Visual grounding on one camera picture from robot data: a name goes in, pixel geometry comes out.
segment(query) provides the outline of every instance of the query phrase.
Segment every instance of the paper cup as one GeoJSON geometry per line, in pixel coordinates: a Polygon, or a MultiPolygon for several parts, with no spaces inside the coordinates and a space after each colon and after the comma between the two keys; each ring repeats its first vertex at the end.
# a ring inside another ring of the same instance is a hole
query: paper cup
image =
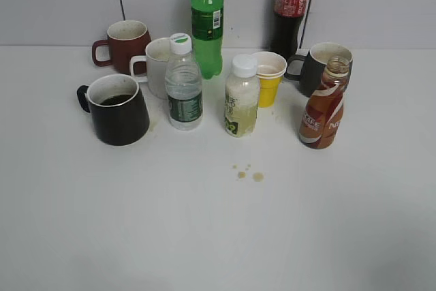
{"type": "Polygon", "coordinates": [[[259,107],[272,106],[277,95],[279,84],[287,69],[286,60],[268,51],[256,52],[253,56],[258,60],[258,78],[260,79],[259,107]]]}

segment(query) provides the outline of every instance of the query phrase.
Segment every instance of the green label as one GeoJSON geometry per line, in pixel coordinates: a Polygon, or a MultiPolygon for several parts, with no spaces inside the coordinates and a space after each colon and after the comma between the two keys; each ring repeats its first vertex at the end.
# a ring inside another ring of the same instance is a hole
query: green label
{"type": "Polygon", "coordinates": [[[168,102],[170,104],[170,116],[176,121],[189,123],[202,116],[203,104],[201,92],[188,100],[179,100],[168,96],[168,102]]]}
{"type": "Polygon", "coordinates": [[[224,123],[225,128],[230,131],[232,134],[238,134],[238,122],[231,122],[227,118],[227,116],[232,117],[234,113],[234,108],[236,106],[236,99],[230,97],[228,92],[225,92],[225,104],[224,104],[224,123]]]}
{"type": "Polygon", "coordinates": [[[224,117],[225,119],[225,128],[230,131],[230,133],[237,135],[238,134],[238,123],[237,122],[230,122],[227,117],[224,117]]]}
{"type": "Polygon", "coordinates": [[[192,8],[192,35],[200,40],[216,40],[223,36],[224,9],[201,12],[192,8]]]}

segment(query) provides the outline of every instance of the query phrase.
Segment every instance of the green soda bottle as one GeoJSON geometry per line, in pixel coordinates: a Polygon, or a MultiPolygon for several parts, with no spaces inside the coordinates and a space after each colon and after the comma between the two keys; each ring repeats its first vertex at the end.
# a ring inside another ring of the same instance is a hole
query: green soda bottle
{"type": "Polygon", "coordinates": [[[224,0],[191,0],[193,49],[205,79],[223,68],[224,0]]]}

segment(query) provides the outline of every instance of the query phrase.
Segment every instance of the white bottle cap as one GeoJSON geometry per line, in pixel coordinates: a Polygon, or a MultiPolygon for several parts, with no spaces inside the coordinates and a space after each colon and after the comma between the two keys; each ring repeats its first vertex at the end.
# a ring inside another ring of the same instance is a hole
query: white bottle cap
{"type": "Polygon", "coordinates": [[[186,33],[176,33],[170,36],[171,52],[176,55],[186,55],[192,51],[192,41],[186,33]]]}
{"type": "Polygon", "coordinates": [[[250,78],[258,71],[258,60],[251,55],[241,54],[233,57],[233,74],[239,78],[250,78]]]}

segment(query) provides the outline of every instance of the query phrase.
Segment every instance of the plastic bottle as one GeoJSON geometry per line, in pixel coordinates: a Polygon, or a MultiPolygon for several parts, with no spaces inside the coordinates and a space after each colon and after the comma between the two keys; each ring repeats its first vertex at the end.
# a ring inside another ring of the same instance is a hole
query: plastic bottle
{"type": "Polygon", "coordinates": [[[348,81],[349,62],[332,57],[321,77],[321,85],[312,93],[300,126],[300,140],[314,149],[333,143],[343,115],[343,92],[348,81]]]}
{"type": "Polygon", "coordinates": [[[224,0],[191,0],[193,49],[205,79],[223,68],[223,7],[224,0]]]}
{"type": "Polygon", "coordinates": [[[237,138],[254,130],[258,117],[260,81],[256,76],[258,60],[251,55],[237,55],[232,73],[225,81],[225,129],[237,138]]]}
{"type": "Polygon", "coordinates": [[[165,75],[170,122],[176,129],[188,131],[202,120],[202,77],[186,33],[173,34],[170,46],[172,54],[165,75]]]}
{"type": "Polygon", "coordinates": [[[307,0],[275,0],[274,34],[270,50],[288,59],[298,48],[298,30],[307,0]]]}

